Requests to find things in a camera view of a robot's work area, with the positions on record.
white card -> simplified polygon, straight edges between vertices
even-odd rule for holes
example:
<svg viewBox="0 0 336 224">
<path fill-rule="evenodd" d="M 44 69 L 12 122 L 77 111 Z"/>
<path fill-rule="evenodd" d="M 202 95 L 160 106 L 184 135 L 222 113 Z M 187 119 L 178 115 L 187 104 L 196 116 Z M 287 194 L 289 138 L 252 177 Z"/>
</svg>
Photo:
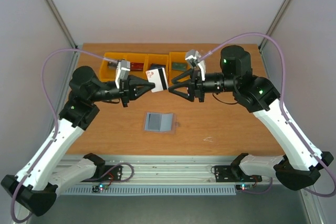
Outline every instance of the white card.
<svg viewBox="0 0 336 224">
<path fill-rule="evenodd" d="M 155 83 L 155 88 L 152 92 L 159 92 L 168 89 L 168 82 L 164 68 L 157 68 L 146 71 L 147 79 L 149 82 Z"/>
</svg>

metal vent grille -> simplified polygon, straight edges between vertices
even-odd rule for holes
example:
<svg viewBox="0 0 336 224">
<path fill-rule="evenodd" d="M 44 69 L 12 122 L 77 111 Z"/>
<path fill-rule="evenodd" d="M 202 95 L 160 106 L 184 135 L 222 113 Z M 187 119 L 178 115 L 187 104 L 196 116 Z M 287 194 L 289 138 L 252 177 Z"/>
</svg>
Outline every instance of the metal vent grille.
<svg viewBox="0 0 336 224">
<path fill-rule="evenodd" d="M 66 190 L 63 195 L 101 195 L 101 196 L 154 196 L 154 195 L 236 195 L 233 185 L 219 186 L 143 186 L 114 185 L 99 193 L 92 191 L 92 186 L 78 185 Z"/>
</svg>

white wall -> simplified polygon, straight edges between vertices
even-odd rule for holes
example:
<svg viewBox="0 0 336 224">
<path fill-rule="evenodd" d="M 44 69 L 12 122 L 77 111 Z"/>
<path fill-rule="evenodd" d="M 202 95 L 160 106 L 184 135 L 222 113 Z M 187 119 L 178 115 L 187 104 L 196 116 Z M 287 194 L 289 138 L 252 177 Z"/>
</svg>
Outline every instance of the white wall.
<svg viewBox="0 0 336 224">
<path fill-rule="evenodd" d="M 0 0 L 0 179 L 15 174 L 44 141 L 51 113 L 39 82 L 43 60 L 69 47 L 44 0 Z M 69 55 L 51 60 L 46 85 L 56 102 Z M 8 223 L 10 196 L 0 188 L 0 220 Z"/>
<path fill-rule="evenodd" d="M 285 102 L 308 137 L 336 157 L 336 1 L 293 0 L 273 37 L 286 55 Z M 265 60 L 270 78 L 280 88 L 281 66 L 267 44 Z M 336 173 L 336 161 L 331 165 Z M 333 183 L 323 171 L 316 190 L 330 193 Z M 328 223 L 336 222 L 336 196 L 320 198 Z"/>
<path fill-rule="evenodd" d="M 77 44 L 220 43 L 248 31 L 265 33 L 282 1 L 54 0 Z"/>
</svg>

green object in bin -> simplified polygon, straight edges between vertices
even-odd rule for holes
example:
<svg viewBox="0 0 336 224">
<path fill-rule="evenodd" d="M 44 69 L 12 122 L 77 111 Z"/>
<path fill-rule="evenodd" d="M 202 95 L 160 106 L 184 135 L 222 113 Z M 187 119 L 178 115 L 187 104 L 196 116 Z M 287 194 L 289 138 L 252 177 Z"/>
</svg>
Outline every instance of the green object in bin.
<svg viewBox="0 0 336 224">
<path fill-rule="evenodd" d="M 172 62 L 172 70 L 184 72 L 187 70 L 187 63 Z"/>
</svg>

table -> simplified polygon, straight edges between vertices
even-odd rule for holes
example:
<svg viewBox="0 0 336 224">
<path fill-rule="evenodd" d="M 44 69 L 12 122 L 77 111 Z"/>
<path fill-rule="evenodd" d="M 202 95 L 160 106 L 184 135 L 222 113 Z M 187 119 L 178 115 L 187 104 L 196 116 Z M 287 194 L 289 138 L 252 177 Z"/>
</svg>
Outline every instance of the table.
<svg viewBox="0 0 336 224">
<path fill-rule="evenodd" d="M 83 50 L 105 52 L 162 53 L 196 49 L 206 53 L 216 44 L 84 44 Z M 265 76 L 257 45 L 243 44 L 251 54 L 254 74 Z M 206 59 L 207 72 L 220 72 L 220 52 Z M 79 66 L 91 66 L 96 74 L 101 60 L 81 54 Z M 217 96 L 233 102 L 231 93 Z M 189 102 L 162 91 L 146 93 L 128 108 L 97 102 L 99 114 L 67 154 L 120 155 L 282 155 L 283 150 L 266 127 L 240 105 L 225 105 L 206 94 L 205 102 Z M 175 134 L 143 131 L 146 112 L 175 113 Z"/>
</svg>

